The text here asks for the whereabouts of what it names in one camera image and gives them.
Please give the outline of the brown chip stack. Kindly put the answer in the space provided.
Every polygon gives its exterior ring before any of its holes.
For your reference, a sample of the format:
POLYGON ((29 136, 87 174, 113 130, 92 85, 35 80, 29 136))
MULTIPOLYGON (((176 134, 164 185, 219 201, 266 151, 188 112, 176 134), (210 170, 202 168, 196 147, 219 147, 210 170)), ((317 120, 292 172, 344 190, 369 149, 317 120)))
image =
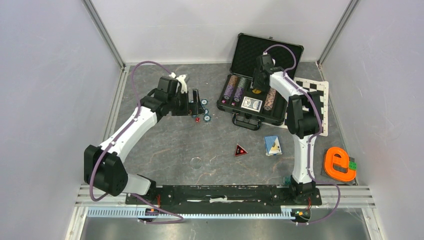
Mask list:
POLYGON ((229 85, 229 86, 232 86, 232 87, 235 87, 235 86, 237 85, 238 80, 239 80, 239 77, 238 77, 238 76, 236 76, 236 75, 232 75, 232 76, 229 78, 228 85, 229 85))

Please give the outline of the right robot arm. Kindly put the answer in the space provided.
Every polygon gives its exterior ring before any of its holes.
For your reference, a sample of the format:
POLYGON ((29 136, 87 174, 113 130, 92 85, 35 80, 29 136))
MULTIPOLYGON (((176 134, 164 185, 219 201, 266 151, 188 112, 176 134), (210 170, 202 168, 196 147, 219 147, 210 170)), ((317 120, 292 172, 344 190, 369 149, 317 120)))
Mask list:
POLYGON ((294 141, 294 168, 288 196, 293 203, 302 204, 316 194, 313 158, 315 141, 323 130, 320 96, 308 92, 290 78, 286 70, 275 66, 268 53, 256 59, 252 86, 261 91, 272 88, 287 102, 286 125, 294 141))

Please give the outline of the pink chip stack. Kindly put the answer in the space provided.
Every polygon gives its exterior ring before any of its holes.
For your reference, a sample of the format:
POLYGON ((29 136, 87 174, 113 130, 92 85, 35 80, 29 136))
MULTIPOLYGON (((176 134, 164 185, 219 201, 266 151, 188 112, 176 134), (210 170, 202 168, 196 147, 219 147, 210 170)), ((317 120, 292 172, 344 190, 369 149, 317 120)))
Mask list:
POLYGON ((273 105, 274 105, 274 101, 275 101, 275 98, 276 98, 276 92, 277 91, 272 87, 269 89, 269 91, 266 95, 266 98, 265 98, 264 106, 263 106, 263 109, 265 111, 271 111, 272 110, 273 105))

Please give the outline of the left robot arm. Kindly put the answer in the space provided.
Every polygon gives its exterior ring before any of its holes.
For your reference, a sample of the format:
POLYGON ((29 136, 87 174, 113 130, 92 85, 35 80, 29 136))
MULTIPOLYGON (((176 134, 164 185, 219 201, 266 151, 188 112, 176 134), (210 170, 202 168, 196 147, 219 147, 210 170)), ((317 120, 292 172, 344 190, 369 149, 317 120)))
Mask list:
POLYGON ((143 135, 163 117, 195 116, 205 112, 199 92, 192 90, 189 99, 186 74, 162 76, 156 88, 140 99, 126 122, 100 145, 89 145, 83 154, 84 181, 89 185, 89 194, 94 188, 108 195, 138 194, 145 204, 153 203, 157 190, 153 181, 139 174, 129 174, 124 162, 143 135))

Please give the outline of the purple chip stack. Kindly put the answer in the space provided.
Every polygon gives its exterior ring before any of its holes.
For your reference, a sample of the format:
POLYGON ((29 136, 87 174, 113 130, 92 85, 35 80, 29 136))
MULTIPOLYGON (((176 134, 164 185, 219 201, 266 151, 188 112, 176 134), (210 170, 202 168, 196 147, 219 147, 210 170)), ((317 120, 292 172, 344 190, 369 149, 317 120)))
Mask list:
POLYGON ((225 100, 229 100, 231 98, 233 91, 234 91, 234 86, 233 85, 227 85, 225 90, 224 90, 223 98, 225 100))
POLYGON ((235 90, 235 93, 234 93, 234 96, 233 96, 233 101, 234 102, 240 102, 240 100, 241 100, 241 98, 243 96, 244 91, 245 91, 245 89, 243 87, 238 87, 235 90))

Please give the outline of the black poker set case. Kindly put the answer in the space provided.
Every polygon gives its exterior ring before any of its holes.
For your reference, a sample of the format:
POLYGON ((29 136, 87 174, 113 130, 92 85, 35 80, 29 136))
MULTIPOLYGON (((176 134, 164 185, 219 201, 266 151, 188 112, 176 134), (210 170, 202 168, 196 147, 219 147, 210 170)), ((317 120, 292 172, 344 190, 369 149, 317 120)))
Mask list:
POLYGON ((286 71, 293 78, 303 51, 299 44, 240 33, 217 108, 232 114, 238 127, 256 131, 263 123, 281 126, 288 103, 271 92, 270 76, 286 71))

